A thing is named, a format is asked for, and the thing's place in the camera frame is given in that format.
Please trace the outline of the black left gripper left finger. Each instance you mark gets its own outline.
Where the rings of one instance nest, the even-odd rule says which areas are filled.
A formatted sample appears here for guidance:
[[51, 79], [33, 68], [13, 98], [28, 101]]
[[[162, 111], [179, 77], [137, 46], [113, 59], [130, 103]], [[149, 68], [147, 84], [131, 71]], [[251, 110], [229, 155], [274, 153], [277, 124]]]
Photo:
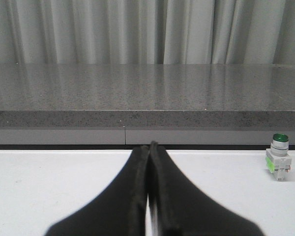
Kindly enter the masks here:
[[143, 236], [147, 205], [147, 146], [133, 148], [114, 180], [90, 203], [57, 222], [48, 236]]

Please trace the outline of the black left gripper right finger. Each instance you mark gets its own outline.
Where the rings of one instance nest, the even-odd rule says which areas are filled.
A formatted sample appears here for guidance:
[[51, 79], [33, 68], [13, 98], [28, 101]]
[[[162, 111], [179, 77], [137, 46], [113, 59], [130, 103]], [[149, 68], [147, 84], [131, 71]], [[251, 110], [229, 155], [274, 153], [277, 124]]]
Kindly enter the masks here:
[[255, 223], [197, 188], [156, 142], [149, 147], [149, 205], [158, 236], [263, 235]]

